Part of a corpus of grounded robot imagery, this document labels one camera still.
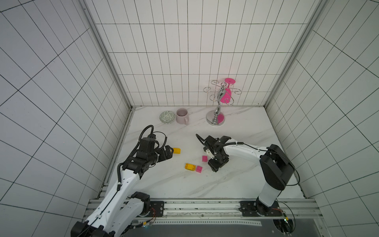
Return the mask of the yellow long lego brick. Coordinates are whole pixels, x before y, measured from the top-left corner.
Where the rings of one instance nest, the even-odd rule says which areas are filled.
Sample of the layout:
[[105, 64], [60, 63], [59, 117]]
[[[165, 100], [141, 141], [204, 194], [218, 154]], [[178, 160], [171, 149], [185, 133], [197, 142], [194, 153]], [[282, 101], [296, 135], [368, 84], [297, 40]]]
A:
[[196, 170], [196, 166], [193, 165], [193, 164], [186, 163], [185, 164], [185, 169], [186, 170], [190, 170], [190, 171], [195, 171]]

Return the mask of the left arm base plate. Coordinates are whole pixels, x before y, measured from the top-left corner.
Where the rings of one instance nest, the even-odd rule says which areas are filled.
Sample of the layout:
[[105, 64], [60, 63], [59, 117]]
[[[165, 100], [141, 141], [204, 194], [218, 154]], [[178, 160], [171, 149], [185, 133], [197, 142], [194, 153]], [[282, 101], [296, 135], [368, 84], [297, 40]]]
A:
[[146, 217], [162, 217], [164, 213], [164, 205], [164, 201], [150, 201], [150, 208]]

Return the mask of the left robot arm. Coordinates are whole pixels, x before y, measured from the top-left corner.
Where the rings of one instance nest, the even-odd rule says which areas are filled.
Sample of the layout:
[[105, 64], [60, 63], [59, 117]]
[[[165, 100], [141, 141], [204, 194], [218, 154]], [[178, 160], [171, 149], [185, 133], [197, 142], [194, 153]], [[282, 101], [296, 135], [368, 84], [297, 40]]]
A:
[[153, 210], [150, 196], [132, 193], [145, 172], [159, 162], [172, 158], [173, 148], [160, 144], [154, 126], [146, 126], [127, 159], [117, 165], [117, 180], [108, 190], [100, 205], [84, 221], [71, 229], [72, 237], [120, 237], [132, 227], [138, 216], [147, 216]]

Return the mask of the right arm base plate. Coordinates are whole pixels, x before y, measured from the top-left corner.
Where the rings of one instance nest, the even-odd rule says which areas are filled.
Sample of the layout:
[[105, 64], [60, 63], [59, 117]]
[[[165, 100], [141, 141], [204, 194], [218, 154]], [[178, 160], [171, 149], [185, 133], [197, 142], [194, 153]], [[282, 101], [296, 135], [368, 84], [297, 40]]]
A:
[[274, 201], [272, 206], [266, 206], [259, 200], [240, 201], [239, 211], [243, 217], [280, 217], [282, 211], [278, 202]]

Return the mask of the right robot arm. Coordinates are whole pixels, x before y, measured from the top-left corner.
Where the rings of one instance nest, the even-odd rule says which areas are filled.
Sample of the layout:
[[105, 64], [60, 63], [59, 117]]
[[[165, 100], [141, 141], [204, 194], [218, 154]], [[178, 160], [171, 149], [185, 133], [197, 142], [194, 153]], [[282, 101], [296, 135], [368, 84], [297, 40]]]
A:
[[210, 158], [208, 165], [213, 172], [218, 172], [225, 166], [230, 156], [254, 162], [261, 167], [265, 178], [264, 187], [254, 203], [249, 207], [241, 207], [241, 211], [265, 217], [276, 208], [278, 196], [285, 190], [296, 172], [293, 164], [279, 146], [272, 144], [268, 147], [258, 147], [236, 141], [228, 136], [221, 138], [208, 136], [204, 139], [197, 134], [196, 138]]

